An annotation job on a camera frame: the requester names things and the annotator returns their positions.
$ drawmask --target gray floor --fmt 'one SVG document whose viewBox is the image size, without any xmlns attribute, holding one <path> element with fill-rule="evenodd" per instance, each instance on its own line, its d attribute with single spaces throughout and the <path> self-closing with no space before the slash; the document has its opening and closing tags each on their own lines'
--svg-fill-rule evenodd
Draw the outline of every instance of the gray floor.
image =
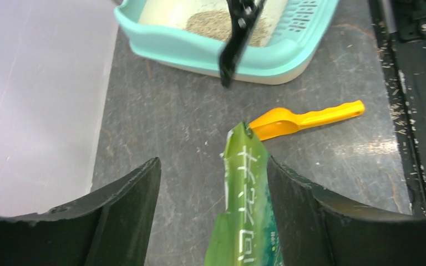
<svg viewBox="0 0 426 266">
<path fill-rule="evenodd" d="M 203 265 L 215 217 L 224 210 L 227 132 L 283 106 L 303 113 L 362 100 L 359 118 L 266 141 L 298 173 L 344 196 L 410 213 L 386 89 L 366 4 L 342 0 L 314 60 L 280 86 L 188 73 L 134 55 L 119 33 L 93 189 L 151 157 L 163 180 L 148 250 L 150 266 Z"/>
</svg>

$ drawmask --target white wall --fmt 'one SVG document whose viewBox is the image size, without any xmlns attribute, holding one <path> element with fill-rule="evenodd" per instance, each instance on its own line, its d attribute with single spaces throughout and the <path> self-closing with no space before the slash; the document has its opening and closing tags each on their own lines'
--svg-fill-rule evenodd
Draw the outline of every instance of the white wall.
<svg viewBox="0 0 426 266">
<path fill-rule="evenodd" d="M 110 0 L 0 0 L 0 215 L 90 191 L 117 23 Z"/>
</svg>

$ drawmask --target yellow plastic scoop handle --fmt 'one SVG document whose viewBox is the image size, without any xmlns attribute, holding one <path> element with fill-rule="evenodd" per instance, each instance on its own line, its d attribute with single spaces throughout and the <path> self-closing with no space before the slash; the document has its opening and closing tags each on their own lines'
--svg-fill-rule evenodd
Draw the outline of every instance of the yellow plastic scoop handle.
<svg viewBox="0 0 426 266">
<path fill-rule="evenodd" d="M 322 111 L 297 115 L 285 108 L 274 108 L 263 114 L 250 126 L 260 140 L 283 136 L 315 126 L 322 126 L 362 115 L 365 106 L 362 101 L 345 103 Z"/>
</svg>

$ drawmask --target cat litter box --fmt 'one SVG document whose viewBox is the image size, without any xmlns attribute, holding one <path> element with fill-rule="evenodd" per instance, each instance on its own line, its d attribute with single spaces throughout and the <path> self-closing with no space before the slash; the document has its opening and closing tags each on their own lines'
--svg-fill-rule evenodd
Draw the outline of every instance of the cat litter box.
<svg viewBox="0 0 426 266">
<path fill-rule="evenodd" d="M 277 85 L 299 76 L 312 59 L 337 4 L 338 0 L 268 0 L 234 79 Z M 226 0 L 125 0 L 115 8 L 135 54 L 210 76 L 219 76 L 218 57 L 225 42 L 220 37 L 205 37 L 210 34 L 205 28 L 221 33 L 218 27 L 231 23 L 224 12 L 229 13 Z"/>
</svg>

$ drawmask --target green snack pouch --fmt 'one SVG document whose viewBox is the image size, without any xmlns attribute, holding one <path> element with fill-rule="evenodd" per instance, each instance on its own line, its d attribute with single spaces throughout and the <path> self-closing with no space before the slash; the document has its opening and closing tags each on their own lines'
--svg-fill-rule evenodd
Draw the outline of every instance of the green snack pouch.
<svg viewBox="0 0 426 266">
<path fill-rule="evenodd" d="M 245 123 L 227 136 L 226 212 L 218 215 L 205 266 L 283 266 L 267 180 L 268 152 Z"/>
</svg>

